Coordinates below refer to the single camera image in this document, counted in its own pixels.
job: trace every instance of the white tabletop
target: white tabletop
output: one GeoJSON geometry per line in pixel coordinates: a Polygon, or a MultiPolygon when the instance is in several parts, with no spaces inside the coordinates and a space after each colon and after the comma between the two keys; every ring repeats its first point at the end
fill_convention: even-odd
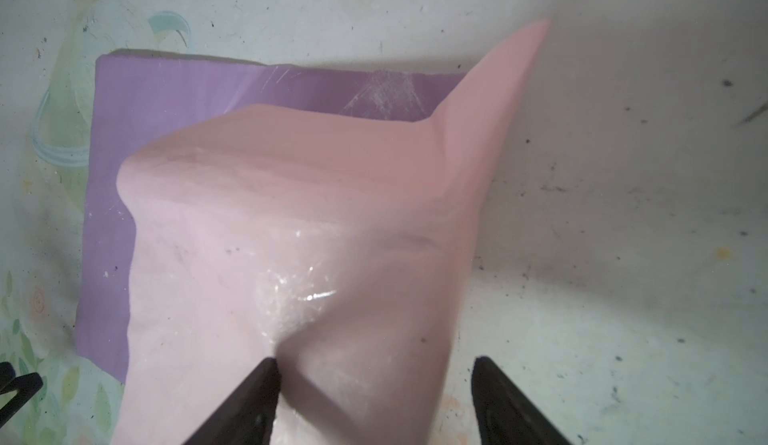
{"type": "MultiPolygon", "coordinates": [[[[356,70],[467,70],[553,18],[432,445],[479,443],[481,354],[576,445],[768,443],[768,0],[126,1],[196,54],[356,70]]],[[[0,231],[69,12],[0,0],[0,231]]]]}

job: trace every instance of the pink cloth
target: pink cloth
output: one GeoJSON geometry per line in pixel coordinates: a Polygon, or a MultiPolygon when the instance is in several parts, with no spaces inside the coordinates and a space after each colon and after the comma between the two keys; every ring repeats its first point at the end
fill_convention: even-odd
{"type": "Polygon", "coordinates": [[[506,39],[414,124],[256,105],[130,157],[113,443],[182,443],[270,355],[272,443],[425,443],[478,213],[548,28],[506,39]]]}

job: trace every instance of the purple sheet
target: purple sheet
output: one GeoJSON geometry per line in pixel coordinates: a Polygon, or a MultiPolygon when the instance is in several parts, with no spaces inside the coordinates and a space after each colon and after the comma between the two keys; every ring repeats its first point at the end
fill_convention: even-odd
{"type": "Polygon", "coordinates": [[[77,352],[119,381],[128,370],[128,270],[136,229],[115,185],[120,164],[152,140],[241,106],[417,121],[463,74],[425,75],[101,56],[83,224],[77,352]]]}

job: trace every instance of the dark stain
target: dark stain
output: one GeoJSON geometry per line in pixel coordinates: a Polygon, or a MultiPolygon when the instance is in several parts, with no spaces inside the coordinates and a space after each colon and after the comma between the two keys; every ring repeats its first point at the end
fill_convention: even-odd
{"type": "Polygon", "coordinates": [[[754,120],[757,117],[763,115],[766,111],[768,111],[768,100],[766,100],[765,102],[763,102],[762,105],[757,107],[752,114],[747,115],[746,117],[744,117],[743,120],[741,120],[741,122],[739,122],[738,124],[735,124],[734,128],[744,126],[754,122],[754,120]]]}
{"type": "Polygon", "coordinates": [[[542,190],[545,192],[567,192],[568,189],[564,189],[562,187],[551,187],[549,185],[542,185],[542,190]]]}

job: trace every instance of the black object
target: black object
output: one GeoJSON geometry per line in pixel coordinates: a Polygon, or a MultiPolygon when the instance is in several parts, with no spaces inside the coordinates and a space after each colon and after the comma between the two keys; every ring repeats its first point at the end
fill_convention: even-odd
{"type": "Polygon", "coordinates": [[[569,445],[488,357],[475,360],[472,401],[482,445],[569,445]]]}
{"type": "Polygon", "coordinates": [[[267,357],[184,445],[267,445],[282,377],[267,357]]]}
{"type": "Polygon", "coordinates": [[[43,388],[43,379],[38,373],[27,373],[16,377],[13,365],[9,362],[0,363],[0,395],[16,392],[15,397],[0,408],[0,427],[11,420],[11,417],[41,388],[43,388]]]}
{"type": "MultiPolygon", "coordinates": [[[[280,380],[265,358],[184,445],[268,445],[280,380]]],[[[472,401],[482,445],[570,445],[488,357],[475,360],[472,401]]]]}

